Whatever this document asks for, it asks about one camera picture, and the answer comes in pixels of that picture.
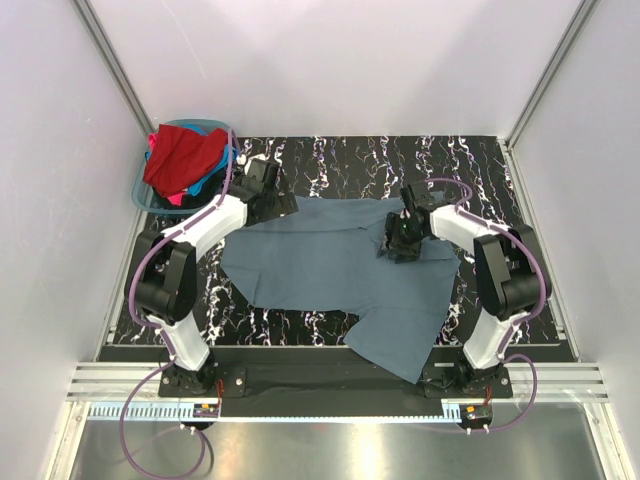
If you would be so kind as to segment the grey-blue t shirt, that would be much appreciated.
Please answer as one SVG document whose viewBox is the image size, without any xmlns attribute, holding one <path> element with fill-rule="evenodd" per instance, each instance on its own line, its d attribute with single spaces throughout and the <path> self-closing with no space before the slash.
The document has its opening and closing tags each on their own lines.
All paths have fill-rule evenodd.
<svg viewBox="0 0 640 480">
<path fill-rule="evenodd" d="M 342 311 L 358 316 L 345 344 L 418 382 L 449 310 L 460 261 L 451 245 L 425 240 L 417 260 L 379 255 L 398 198 L 299 198 L 298 212 L 225 238 L 221 267 L 254 307 Z"/>
</svg>

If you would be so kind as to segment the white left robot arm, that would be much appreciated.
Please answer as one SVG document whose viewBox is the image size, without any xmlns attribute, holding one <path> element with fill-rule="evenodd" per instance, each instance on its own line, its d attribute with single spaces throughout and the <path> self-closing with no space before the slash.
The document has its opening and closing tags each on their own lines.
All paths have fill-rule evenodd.
<svg viewBox="0 0 640 480">
<path fill-rule="evenodd" d="M 169 360 L 162 381 L 196 396 L 219 382 L 193 313 L 199 260 L 227 235 L 298 211 L 281 164 L 252 158 L 226 171 L 221 191 L 193 215 L 134 244 L 124 294 L 134 323 L 159 333 Z"/>
</svg>

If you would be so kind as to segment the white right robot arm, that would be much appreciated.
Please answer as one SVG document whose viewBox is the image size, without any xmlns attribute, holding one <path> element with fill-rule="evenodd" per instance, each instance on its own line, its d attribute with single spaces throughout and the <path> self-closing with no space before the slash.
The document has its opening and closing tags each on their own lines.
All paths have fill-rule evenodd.
<svg viewBox="0 0 640 480">
<path fill-rule="evenodd" d="M 483 396 L 500 379 L 508 344 L 523 323 L 539 315 L 552 293 L 552 283 L 534 229 L 500 226 L 464 208 L 471 188 L 458 180 L 458 201 L 433 191 L 437 178 L 411 183 L 400 191 L 399 213 L 385 220 L 379 254 L 396 263 L 416 261 L 425 239 L 448 241 L 474 258 L 477 297 L 481 306 L 474 330 L 453 367 L 441 380 L 425 386 L 444 393 Z"/>
</svg>

